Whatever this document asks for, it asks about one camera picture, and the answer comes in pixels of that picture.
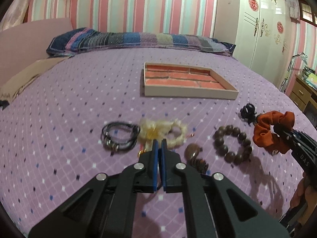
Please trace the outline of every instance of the window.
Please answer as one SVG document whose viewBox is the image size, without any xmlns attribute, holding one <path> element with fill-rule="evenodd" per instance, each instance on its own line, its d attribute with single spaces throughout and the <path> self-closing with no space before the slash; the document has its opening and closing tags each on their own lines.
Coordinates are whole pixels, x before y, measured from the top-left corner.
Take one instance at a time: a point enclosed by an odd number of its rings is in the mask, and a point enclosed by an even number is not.
<svg viewBox="0 0 317 238">
<path fill-rule="evenodd" d="M 299 0 L 299 7 L 301 10 L 301 20 L 317 27 L 317 13 L 312 12 L 312 8 L 305 0 Z"/>
</svg>

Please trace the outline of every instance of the curtain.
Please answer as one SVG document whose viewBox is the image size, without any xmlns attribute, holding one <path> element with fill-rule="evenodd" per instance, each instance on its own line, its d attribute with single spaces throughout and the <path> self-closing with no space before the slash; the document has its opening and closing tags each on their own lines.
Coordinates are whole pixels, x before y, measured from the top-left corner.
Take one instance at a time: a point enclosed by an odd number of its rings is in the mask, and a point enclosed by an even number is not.
<svg viewBox="0 0 317 238">
<path fill-rule="evenodd" d="M 289 6 L 290 17 L 298 22 L 301 20 L 301 13 L 299 9 L 299 1 L 298 0 L 286 0 L 286 3 Z"/>
<path fill-rule="evenodd" d="M 0 31 L 22 24 L 29 3 L 30 0 L 14 0 L 0 22 Z"/>
</svg>

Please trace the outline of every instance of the wooden desk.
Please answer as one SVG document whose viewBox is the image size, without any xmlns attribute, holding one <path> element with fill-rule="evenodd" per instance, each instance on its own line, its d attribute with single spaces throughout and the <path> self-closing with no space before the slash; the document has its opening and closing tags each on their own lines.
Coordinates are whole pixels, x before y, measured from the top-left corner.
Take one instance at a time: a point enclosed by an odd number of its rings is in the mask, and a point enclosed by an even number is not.
<svg viewBox="0 0 317 238">
<path fill-rule="evenodd" d="M 296 76 L 296 82 L 289 98 L 302 112 L 305 111 L 309 102 L 317 109 L 317 91 L 299 76 Z"/>
</svg>

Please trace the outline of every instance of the hand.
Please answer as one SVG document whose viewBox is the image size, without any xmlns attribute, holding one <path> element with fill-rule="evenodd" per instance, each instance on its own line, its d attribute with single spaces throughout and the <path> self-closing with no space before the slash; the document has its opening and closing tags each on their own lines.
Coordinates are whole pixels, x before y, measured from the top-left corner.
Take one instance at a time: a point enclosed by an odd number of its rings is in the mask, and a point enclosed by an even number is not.
<svg viewBox="0 0 317 238">
<path fill-rule="evenodd" d="M 293 195 L 293 198 L 291 199 L 289 206 L 290 208 L 295 208 L 296 206 L 299 205 L 300 201 L 301 201 L 301 197 L 302 195 L 304 195 L 305 193 L 305 178 L 306 178 L 306 174 L 305 172 L 303 173 L 303 179 L 298 183 L 297 185 L 297 189 Z"/>
<path fill-rule="evenodd" d="M 303 213 L 303 215 L 298 219 L 298 222 L 302 224 L 302 226 L 307 222 L 310 215 L 313 213 L 316 205 L 317 205 L 317 191 L 313 189 L 312 186 L 308 186 L 305 188 L 306 174 L 303 173 L 303 179 L 299 182 L 297 186 L 297 190 L 294 193 L 293 198 L 290 202 L 290 208 L 294 208 L 299 205 L 301 196 L 305 194 L 305 199 L 307 201 L 307 209 Z"/>
</svg>

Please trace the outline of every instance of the white wardrobe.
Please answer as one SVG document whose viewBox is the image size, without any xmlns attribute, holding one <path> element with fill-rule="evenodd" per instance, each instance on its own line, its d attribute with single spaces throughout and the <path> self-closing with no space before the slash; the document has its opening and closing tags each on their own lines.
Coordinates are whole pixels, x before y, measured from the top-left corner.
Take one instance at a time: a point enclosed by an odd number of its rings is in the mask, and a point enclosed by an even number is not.
<svg viewBox="0 0 317 238">
<path fill-rule="evenodd" d="M 286 32 L 285 0 L 218 0 L 214 38 L 236 44 L 233 56 L 276 86 Z"/>
</svg>

